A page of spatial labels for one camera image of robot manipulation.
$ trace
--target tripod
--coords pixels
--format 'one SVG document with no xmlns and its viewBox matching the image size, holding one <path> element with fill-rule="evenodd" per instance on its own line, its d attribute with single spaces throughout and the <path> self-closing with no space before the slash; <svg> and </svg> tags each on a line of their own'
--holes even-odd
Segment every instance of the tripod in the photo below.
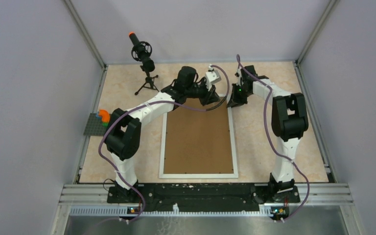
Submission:
<svg viewBox="0 0 376 235">
<path fill-rule="evenodd" d="M 150 89 L 150 90 L 158 90 L 158 88 L 156 88 L 154 82 L 155 82 L 155 78 L 159 78 L 159 75 L 156 75 L 156 76 L 153 76 L 151 77 L 149 72 L 147 72 L 143 66 L 141 66 L 141 69 L 142 71 L 144 71 L 146 73 L 146 78 L 145 78 L 145 83 L 139 88 L 139 90 L 137 92 L 135 92 L 135 95 L 138 95 L 139 92 L 142 90 L 142 88 L 147 88 L 147 89 Z"/>
</svg>

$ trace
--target robotic arm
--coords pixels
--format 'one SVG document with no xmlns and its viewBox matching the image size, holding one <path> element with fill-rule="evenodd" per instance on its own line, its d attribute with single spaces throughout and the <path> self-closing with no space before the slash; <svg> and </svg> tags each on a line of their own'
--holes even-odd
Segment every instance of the robotic arm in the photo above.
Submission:
<svg viewBox="0 0 376 235">
<path fill-rule="evenodd" d="M 107 149 L 111 152 L 113 161 L 119 169 L 120 174 L 130 185 L 134 185 L 138 181 L 132 157 L 139 148 L 141 130 L 145 125 L 160 115 L 175 110 L 178 108 L 175 103 L 184 104 L 187 98 L 198 98 L 202 105 L 220 100 L 218 94 L 215 92 L 214 84 L 221 81 L 221 77 L 213 67 L 210 66 L 208 72 L 198 82 L 197 79 L 198 74 L 194 68 L 188 66 L 182 67 L 177 79 L 171 85 L 163 88 L 152 99 L 141 104 L 141 106 L 146 105 L 146 107 L 125 116 L 107 136 L 105 140 Z M 155 101 L 168 102 L 148 105 Z M 114 110 L 107 129 L 124 113 L 126 111 L 120 108 Z M 124 193 L 128 193 L 130 187 L 119 176 L 116 176 L 116 184 L 122 188 Z"/>
<path fill-rule="evenodd" d="M 271 87 L 273 91 L 269 98 L 269 104 L 272 105 L 272 130 L 277 137 L 276 150 L 294 161 L 298 144 L 304 131 L 308 129 L 304 95 L 301 93 L 291 94 L 278 87 L 268 77 L 258 76 L 254 66 L 245 66 L 244 68 L 267 86 L 255 81 L 239 68 L 235 74 L 238 81 L 233 84 L 228 107 L 247 104 L 247 97 L 252 94 L 265 100 L 270 91 L 268 87 Z M 294 113 L 288 114 L 288 110 L 294 111 Z M 293 189 L 295 183 L 293 168 L 293 164 L 288 159 L 276 156 L 275 168 L 270 174 L 269 181 L 269 188 L 274 196 Z"/>
</svg>

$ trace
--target camera on tripod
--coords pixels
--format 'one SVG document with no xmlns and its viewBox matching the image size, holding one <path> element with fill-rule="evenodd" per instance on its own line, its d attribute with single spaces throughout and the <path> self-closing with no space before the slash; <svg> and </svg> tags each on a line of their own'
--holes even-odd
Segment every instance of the camera on tripod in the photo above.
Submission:
<svg viewBox="0 0 376 235">
<path fill-rule="evenodd" d="M 131 52 L 132 57 L 134 60 L 142 62 L 141 69 L 143 72 L 146 73 L 145 83 L 139 88 L 137 92 L 135 92 L 135 95 L 138 95 L 142 88 L 159 91 L 154 84 L 155 78 L 158 78 L 159 76 L 150 76 L 150 72 L 155 70 L 155 64 L 153 63 L 153 60 L 150 58 L 150 55 L 152 54 L 152 46 L 148 42 L 139 41 L 138 37 L 134 32 L 129 33 L 129 38 L 133 43 L 133 48 Z"/>
</svg>

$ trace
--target gray baseplate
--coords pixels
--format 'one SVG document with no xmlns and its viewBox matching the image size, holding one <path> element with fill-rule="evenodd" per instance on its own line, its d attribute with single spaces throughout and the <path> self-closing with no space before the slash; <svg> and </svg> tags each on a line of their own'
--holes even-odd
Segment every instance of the gray baseplate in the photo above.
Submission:
<svg viewBox="0 0 376 235">
<path fill-rule="evenodd" d="M 85 136 L 103 136 L 106 132 L 106 127 L 103 126 L 101 119 L 96 118 L 96 113 L 91 113 L 87 120 L 86 129 L 84 130 Z"/>
</svg>

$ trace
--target metal sheet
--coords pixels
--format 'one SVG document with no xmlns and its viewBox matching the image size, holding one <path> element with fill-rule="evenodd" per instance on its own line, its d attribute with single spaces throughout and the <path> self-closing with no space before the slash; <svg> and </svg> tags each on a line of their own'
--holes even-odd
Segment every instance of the metal sheet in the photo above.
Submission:
<svg viewBox="0 0 376 235">
<path fill-rule="evenodd" d="M 301 195 L 306 194 L 306 184 L 295 184 Z M 59 205 L 108 205 L 107 191 L 102 185 L 64 185 Z M 282 204 L 266 203 L 267 206 Z M 311 184 L 310 194 L 305 206 L 353 205 L 347 184 Z"/>
<path fill-rule="evenodd" d="M 84 234 L 106 217 L 71 216 L 65 235 Z M 149 217 L 129 225 L 110 220 L 86 235 L 347 235 L 340 207 L 305 207 L 293 220 L 273 223 L 263 217 Z"/>
</svg>

